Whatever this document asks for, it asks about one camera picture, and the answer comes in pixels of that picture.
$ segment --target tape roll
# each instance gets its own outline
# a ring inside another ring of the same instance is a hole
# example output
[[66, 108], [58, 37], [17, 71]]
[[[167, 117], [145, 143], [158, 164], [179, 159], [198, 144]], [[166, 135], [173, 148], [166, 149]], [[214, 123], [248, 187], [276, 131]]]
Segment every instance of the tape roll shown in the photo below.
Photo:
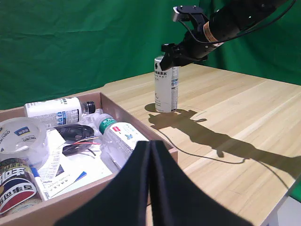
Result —
[[19, 117], [0, 122], [0, 161], [19, 158], [39, 169], [48, 157], [46, 128], [39, 120]]

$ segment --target blue marker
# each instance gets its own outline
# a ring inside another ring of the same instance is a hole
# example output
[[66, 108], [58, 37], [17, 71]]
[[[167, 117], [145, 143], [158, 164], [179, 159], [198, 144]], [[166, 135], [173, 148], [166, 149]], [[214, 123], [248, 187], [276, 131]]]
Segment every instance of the blue marker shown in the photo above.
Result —
[[47, 201], [49, 198], [48, 198], [46, 189], [43, 185], [42, 179], [41, 179], [37, 169], [34, 167], [30, 167], [30, 169], [32, 170], [32, 174], [33, 174], [35, 182], [36, 182], [36, 187], [37, 187], [37, 190], [38, 190], [42, 200]]

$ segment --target bottle label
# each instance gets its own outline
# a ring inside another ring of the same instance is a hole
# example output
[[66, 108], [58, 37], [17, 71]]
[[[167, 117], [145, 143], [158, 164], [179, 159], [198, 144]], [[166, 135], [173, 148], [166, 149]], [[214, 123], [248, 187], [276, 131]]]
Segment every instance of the bottle label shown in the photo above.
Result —
[[149, 141], [133, 125], [126, 122], [117, 122], [112, 125], [106, 130], [105, 137], [120, 147], [117, 153], [110, 153], [120, 167], [126, 163], [138, 141]]
[[79, 122], [79, 110], [61, 111], [51, 114], [39, 115], [32, 117], [42, 122], [48, 129], [50, 127], [73, 124]]
[[76, 97], [28, 103], [25, 109], [27, 117], [38, 119], [46, 128], [77, 123], [82, 115]]
[[99, 125], [99, 131], [101, 132], [101, 134], [103, 134], [105, 129], [113, 123], [116, 123], [116, 120], [113, 118], [103, 120]]

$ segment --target black bottle cap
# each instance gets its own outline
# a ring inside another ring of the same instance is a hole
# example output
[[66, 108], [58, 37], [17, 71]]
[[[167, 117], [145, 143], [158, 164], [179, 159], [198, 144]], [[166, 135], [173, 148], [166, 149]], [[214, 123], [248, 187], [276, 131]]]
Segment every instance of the black bottle cap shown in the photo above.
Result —
[[93, 114], [96, 110], [95, 104], [93, 101], [88, 101], [87, 102], [87, 107], [88, 107], [88, 114]]

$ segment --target wooden table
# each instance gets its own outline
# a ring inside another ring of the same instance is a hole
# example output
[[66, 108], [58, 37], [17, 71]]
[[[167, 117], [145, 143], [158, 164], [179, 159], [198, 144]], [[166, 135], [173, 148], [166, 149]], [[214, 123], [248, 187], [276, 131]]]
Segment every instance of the wooden table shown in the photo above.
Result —
[[154, 110], [153, 73], [98, 90], [192, 154], [179, 152], [178, 163], [200, 189], [266, 225], [301, 173], [301, 86], [194, 64], [179, 80], [168, 114]]

